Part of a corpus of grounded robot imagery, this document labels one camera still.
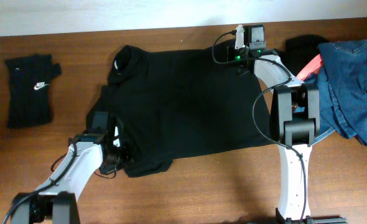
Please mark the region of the black t-shirt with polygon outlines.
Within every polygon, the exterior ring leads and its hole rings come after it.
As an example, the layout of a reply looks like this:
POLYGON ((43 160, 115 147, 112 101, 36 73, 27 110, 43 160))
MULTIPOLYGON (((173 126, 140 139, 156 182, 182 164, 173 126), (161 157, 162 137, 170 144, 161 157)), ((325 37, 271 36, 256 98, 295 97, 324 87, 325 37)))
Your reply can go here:
POLYGON ((97 111, 118 118, 129 177, 165 172, 175 159, 267 144, 258 78, 222 64, 230 45, 167 52, 126 45, 115 55, 86 122, 97 111))

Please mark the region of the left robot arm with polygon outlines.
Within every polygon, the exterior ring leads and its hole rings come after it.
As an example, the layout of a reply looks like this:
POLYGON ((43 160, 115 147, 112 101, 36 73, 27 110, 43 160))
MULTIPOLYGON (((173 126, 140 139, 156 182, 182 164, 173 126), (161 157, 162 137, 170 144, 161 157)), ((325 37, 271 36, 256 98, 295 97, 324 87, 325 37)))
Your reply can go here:
POLYGON ((90 127, 68 140, 68 151, 56 160, 52 174, 33 192, 18 193, 4 223, 79 223, 78 199, 93 174, 116 176, 130 161, 123 143, 124 124, 97 111, 90 127))

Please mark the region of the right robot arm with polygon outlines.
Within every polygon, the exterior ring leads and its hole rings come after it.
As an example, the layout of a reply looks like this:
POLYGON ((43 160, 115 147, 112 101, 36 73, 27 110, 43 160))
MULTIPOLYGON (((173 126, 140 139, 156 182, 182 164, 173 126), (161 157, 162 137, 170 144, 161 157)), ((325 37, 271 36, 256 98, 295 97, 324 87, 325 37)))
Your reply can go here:
POLYGON ((274 223, 346 223, 340 216, 312 217, 308 200, 308 167, 320 130, 318 88, 294 76, 278 53, 267 49, 262 25, 238 25, 234 63, 241 63, 272 92, 269 132, 281 163, 281 192, 274 223))

